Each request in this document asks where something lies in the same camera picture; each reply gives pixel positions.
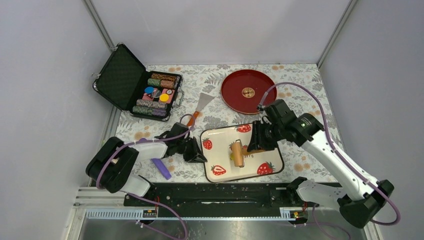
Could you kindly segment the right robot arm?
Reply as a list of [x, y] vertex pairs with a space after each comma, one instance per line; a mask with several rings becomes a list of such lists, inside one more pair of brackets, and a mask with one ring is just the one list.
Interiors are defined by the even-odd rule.
[[362, 229], [388, 202], [394, 185], [387, 179], [378, 180], [358, 166], [313, 115], [296, 116], [282, 99], [266, 106], [258, 105], [257, 109], [263, 117], [252, 123], [248, 152], [271, 151], [279, 141], [286, 140], [316, 158], [340, 184], [331, 187], [298, 177], [286, 193], [291, 205], [311, 202], [331, 208], [352, 226]]

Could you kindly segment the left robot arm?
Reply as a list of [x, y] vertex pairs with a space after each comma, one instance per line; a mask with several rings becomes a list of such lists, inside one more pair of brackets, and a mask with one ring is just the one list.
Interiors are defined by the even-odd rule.
[[98, 188], [112, 194], [132, 194], [142, 205], [148, 206], [154, 202], [155, 192], [148, 180], [132, 173], [136, 160], [161, 160], [179, 154], [188, 163], [207, 162], [190, 130], [177, 122], [170, 130], [153, 139], [142, 138], [124, 143], [113, 136], [88, 163], [85, 173], [96, 182]]

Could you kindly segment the wooden dough roller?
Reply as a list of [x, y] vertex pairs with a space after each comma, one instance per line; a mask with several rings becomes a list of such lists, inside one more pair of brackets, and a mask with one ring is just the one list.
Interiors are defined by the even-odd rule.
[[243, 168], [245, 166], [246, 157], [253, 154], [265, 152], [265, 150], [248, 152], [247, 148], [248, 146], [243, 145], [240, 139], [237, 139], [235, 142], [229, 145], [229, 149], [231, 150], [230, 160], [233, 161], [235, 167]]

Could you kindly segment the white strawberry tray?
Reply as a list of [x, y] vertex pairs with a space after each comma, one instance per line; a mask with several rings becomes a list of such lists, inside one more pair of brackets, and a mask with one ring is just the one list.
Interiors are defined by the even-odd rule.
[[278, 148], [247, 152], [252, 124], [207, 129], [200, 135], [206, 179], [223, 183], [280, 173], [285, 165]]

